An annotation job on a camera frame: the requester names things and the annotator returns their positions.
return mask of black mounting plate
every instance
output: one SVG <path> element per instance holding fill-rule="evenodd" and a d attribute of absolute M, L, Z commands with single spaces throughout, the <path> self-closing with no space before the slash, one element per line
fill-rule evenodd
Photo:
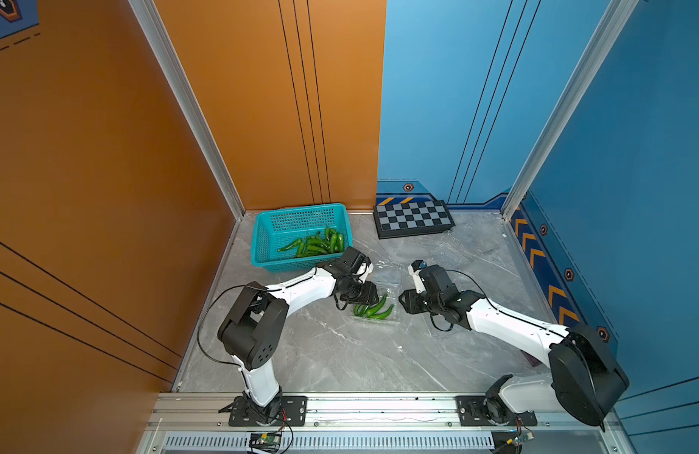
<path fill-rule="evenodd" d="M 273 421 L 268 426 L 259 424 L 248 415 L 247 409 L 248 402 L 246 398 L 244 396 L 237 396 L 233 400 L 233 408 L 231 409 L 231 418 L 228 420 L 228 425 L 231 427 L 281 426 L 280 420 Z M 307 415 L 307 397 L 281 396 L 281 409 L 286 412 L 286 422 L 288 422 L 291 427 L 301 427 L 304 425 L 304 419 Z"/>
<path fill-rule="evenodd" d="M 458 417 L 461 419 L 461 426 L 499 426 L 494 424 L 484 416 L 483 400 L 485 396 L 456 396 L 455 404 L 458 407 Z M 536 426 L 536 414 L 532 411 L 518 415 L 521 424 L 524 426 Z M 515 426 L 515 421 L 509 421 L 506 426 Z"/>

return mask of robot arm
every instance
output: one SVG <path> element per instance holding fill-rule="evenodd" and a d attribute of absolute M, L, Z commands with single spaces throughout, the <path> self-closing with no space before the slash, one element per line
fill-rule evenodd
<path fill-rule="evenodd" d="M 529 410 L 565 410 L 598 426 L 629 386 L 606 344 L 587 325 L 569 329 L 502 307 L 484 294 L 461 292 L 438 265 L 418 260 L 408 270 L 416 288 L 400 295 L 405 312 L 440 314 L 454 325 L 506 341 L 551 369 L 531 377 L 499 378 L 484 401 L 490 421 L 505 424 Z M 331 295 L 340 310 L 377 303 L 377 287 L 367 281 L 371 272 L 370 260 L 350 247 L 339 259 L 318 263 L 302 276 L 271 286 L 252 282 L 241 291 L 218 338 L 240 366 L 243 398 L 255 421 L 271 423 L 280 409 L 281 387 L 271 357 L 286 317 Z"/>
<path fill-rule="evenodd" d="M 324 261 L 307 273 L 283 283 L 249 283 L 241 290 L 218 329 L 218 338 L 240 365 L 245 399 L 256 421 L 270 423 L 279 411 L 281 387 L 271 357 L 288 316 L 307 304 L 334 295 L 337 308 L 348 304 L 375 304 L 377 287 L 367 281 L 372 263 L 348 247 L 339 259 Z"/>
<path fill-rule="evenodd" d="M 484 294 L 461 292 L 439 265 L 417 260 L 408 271 L 415 288 L 400 297 L 407 313 L 442 315 L 452 325 L 508 342 L 551 369 L 496 381 L 484 402 L 491 421 L 507 423 L 530 410 L 565 410 L 598 426 L 629 386 L 609 348 L 589 326 L 580 323 L 569 329 L 517 313 Z"/>

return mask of vent grille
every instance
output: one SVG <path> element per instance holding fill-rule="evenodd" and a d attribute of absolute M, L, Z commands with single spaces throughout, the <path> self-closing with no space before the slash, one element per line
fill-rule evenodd
<path fill-rule="evenodd" d="M 170 431 L 165 438 L 164 449 L 194 451 L 246 452 L 249 433 Z M 281 448 L 291 441 L 285 432 Z M 490 431 L 336 431 L 296 432 L 292 449 L 490 449 L 493 439 Z"/>

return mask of orange chevron arrow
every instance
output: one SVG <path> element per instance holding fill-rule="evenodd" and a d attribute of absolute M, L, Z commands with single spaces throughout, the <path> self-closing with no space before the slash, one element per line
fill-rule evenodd
<path fill-rule="evenodd" d="M 518 237 L 518 225 L 519 224 L 528 224 L 529 222 L 526 221 L 526 219 L 516 219 L 516 236 Z"/>
<path fill-rule="evenodd" d="M 526 252 L 526 240 L 535 240 L 536 237 L 534 235 L 531 235 L 530 233 L 524 233 L 523 238 L 524 238 L 524 243 L 523 243 L 524 252 Z"/>
<path fill-rule="evenodd" d="M 560 325 L 564 324 L 564 315 L 572 317 L 577 322 L 579 321 L 579 317 L 577 317 L 577 315 L 575 313 L 571 312 L 566 307 L 559 307 L 559 324 Z"/>
<path fill-rule="evenodd" d="M 531 268 L 533 268 L 533 259 L 536 256 L 546 257 L 546 254 L 544 254 L 543 250 L 531 248 Z"/>
<path fill-rule="evenodd" d="M 561 295 L 564 298 L 567 297 L 567 295 L 564 293 L 564 291 L 561 288 L 554 287 L 554 286 L 548 286 L 548 305 L 551 307 L 554 307 L 554 294 Z"/>

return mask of teal plastic basket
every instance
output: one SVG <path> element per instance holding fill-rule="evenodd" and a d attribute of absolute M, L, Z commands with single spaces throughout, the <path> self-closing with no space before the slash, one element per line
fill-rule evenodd
<path fill-rule="evenodd" d="M 265 211 L 256 217 L 254 240 L 251 242 L 251 263 L 271 272 L 309 269 L 320 261 L 340 257 L 341 253 L 295 259 L 296 249 L 277 252 L 297 238 L 305 239 L 332 227 L 344 235 L 344 247 L 352 246 L 349 214 L 342 204 L 326 204 Z"/>

